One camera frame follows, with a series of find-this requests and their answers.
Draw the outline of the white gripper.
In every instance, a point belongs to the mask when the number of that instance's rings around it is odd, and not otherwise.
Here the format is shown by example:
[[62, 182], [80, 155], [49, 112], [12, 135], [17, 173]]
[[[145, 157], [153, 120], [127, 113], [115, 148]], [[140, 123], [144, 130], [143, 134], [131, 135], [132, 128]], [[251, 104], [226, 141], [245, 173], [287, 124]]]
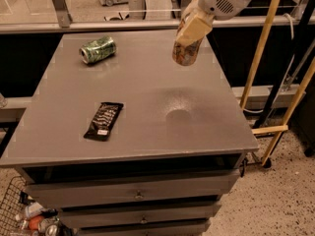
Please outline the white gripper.
[[214, 18], [222, 21], [233, 18], [249, 2], [250, 0], [192, 0], [181, 14], [176, 42], [189, 46], [202, 39], [212, 31]]

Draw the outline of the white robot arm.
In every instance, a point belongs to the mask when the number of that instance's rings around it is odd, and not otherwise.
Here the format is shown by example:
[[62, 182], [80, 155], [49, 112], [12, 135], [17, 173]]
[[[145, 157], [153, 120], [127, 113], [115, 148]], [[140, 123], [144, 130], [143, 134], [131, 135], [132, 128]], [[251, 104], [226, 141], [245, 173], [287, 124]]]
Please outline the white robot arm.
[[189, 46], [213, 28], [213, 21], [226, 21], [239, 14], [251, 0], [192, 0], [182, 13], [175, 42]]

